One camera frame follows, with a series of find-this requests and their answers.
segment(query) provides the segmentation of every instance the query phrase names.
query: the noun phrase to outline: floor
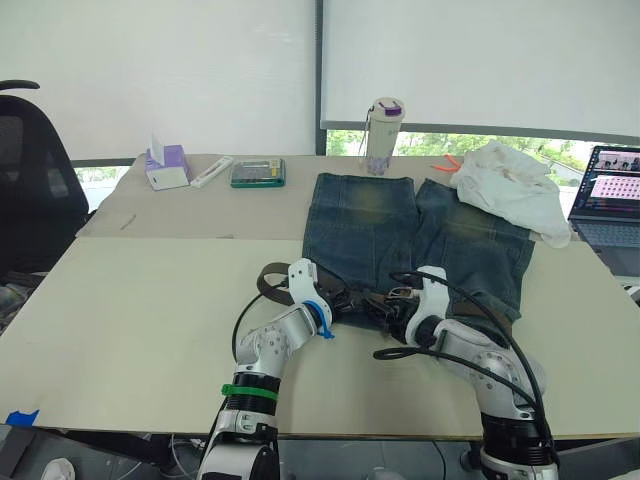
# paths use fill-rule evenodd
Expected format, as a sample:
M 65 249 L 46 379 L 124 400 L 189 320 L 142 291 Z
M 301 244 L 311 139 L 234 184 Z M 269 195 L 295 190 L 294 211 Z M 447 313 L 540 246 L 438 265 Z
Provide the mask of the floor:
M 0 425 L 0 441 L 7 427 Z M 176 453 L 187 471 L 195 476 L 199 452 L 187 439 L 176 438 Z M 297 480 L 362 480 L 375 466 L 386 466 L 407 480 L 443 479 L 442 460 L 431 442 L 377 440 L 281 440 L 281 460 Z M 446 459 L 447 480 L 480 480 L 479 472 L 465 472 L 459 463 L 465 442 L 438 442 Z M 92 450 L 76 442 L 38 434 L 27 450 L 13 478 L 39 480 L 53 458 L 66 457 L 76 469 L 78 480 L 160 480 L 185 478 L 177 466 L 161 472 L 150 465 Z M 640 468 L 640 439 L 610 441 L 598 446 L 561 453 L 562 480 L 605 480 Z

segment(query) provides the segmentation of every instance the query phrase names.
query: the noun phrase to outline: jeans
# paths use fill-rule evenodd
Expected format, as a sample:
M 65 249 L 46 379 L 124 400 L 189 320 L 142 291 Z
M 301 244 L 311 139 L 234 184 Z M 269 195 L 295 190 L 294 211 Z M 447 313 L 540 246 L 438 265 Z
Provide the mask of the jeans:
M 350 288 L 381 294 L 398 286 L 391 272 L 443 267 L 452 284 L 513 322 L 520 317 L 522 276 L 533 246 L 529 230 L 461 203 L 454 189 L 431 180 L 414 195 L 409 178 L 323 173 L 316 181 L 302 254 Z M 489 325 L 481 315 L 457 309 L 463 299 L 451 290 L 449 295 L 448 316 L 471 326 Z

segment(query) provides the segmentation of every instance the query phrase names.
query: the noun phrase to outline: white water bottle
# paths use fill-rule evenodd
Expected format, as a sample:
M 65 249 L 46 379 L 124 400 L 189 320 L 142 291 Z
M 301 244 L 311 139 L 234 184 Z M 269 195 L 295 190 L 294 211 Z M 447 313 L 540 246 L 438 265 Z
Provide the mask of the white water bottle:
M 368 118 L 367 153 L 361 167 L 369 175 L 384 175 L 404 118 L 404 104 L 397 98 L 378 98 L 369 109 Z

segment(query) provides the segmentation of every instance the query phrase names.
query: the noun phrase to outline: office chair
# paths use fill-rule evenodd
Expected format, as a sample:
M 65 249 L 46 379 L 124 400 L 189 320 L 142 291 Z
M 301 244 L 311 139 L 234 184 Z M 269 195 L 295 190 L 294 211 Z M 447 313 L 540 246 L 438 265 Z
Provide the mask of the office chair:
M 40 86 L 0 81 L 0 90 L 11 88 Z M 0 95 L 0 283 L 8 272 L 49 271 L 86 223 L 88 210 L 47 116 L 23 98 Z

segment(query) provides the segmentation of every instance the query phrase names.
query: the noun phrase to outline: purple tissue box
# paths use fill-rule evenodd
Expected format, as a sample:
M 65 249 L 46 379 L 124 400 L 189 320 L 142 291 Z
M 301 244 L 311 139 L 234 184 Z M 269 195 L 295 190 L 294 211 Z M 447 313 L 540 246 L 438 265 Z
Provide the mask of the purple tissue box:
M 182 145 L 164 147 L 164 165 L 155 162 L 147 149 L 145 172 L 154 190 L 189 185 L 189 167 L 187 167 Z

